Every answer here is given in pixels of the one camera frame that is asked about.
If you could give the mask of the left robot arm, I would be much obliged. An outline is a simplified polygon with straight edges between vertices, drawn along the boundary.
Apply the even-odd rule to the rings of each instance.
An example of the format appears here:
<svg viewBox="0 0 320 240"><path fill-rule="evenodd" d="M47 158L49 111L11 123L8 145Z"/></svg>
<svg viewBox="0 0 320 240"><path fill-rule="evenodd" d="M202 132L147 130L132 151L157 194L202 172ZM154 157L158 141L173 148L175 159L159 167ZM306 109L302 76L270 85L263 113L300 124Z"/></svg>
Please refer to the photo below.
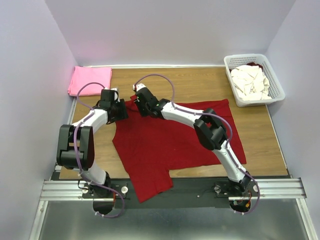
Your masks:
<svg viewBox="0 0 320 240"><path fill-rule="evenodd" d="M74 170L99 197L107 197L112 189L110 175L95 160L94 134L103 126L128 118L124 99L117 88L102 89L100 100L89 113L72 124L59 129L56 163Z"/></svg>

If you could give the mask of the red t shirt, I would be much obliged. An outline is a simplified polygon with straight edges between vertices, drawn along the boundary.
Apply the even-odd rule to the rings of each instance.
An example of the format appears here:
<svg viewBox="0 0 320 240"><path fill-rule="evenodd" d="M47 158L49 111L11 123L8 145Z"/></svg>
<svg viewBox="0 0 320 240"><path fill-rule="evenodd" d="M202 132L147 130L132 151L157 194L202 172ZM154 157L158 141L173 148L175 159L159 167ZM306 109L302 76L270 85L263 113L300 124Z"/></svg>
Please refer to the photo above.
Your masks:
<svg viewBox="0 0 320 240"><path fill-rule="evenodd" d="M143 203L173 187L170 170L218 165L193 128L172 120L142 117L134 96L125 102L128 118L116 122L112 140L137 199Z"/></svg>

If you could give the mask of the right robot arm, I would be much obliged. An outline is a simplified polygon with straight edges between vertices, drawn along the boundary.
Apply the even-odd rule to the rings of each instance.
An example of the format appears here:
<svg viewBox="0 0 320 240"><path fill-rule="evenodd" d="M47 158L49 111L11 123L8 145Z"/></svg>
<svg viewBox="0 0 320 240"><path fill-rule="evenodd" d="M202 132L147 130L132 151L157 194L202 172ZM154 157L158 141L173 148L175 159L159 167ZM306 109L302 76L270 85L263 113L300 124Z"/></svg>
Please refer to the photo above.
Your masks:
<svg viewBox="0 0 320 240"><path fill-rule="evenodd" d="M136 96L134 103L141 116L174 121L195 130L199 143L215 154L227 173L228 184L221 188L222 191L233 196L247 192L252 179L230 145L233 132L226 120L211 108L201 111L180 106L168 99L158 100L142 83L134 84L132 89Z"/></svg>

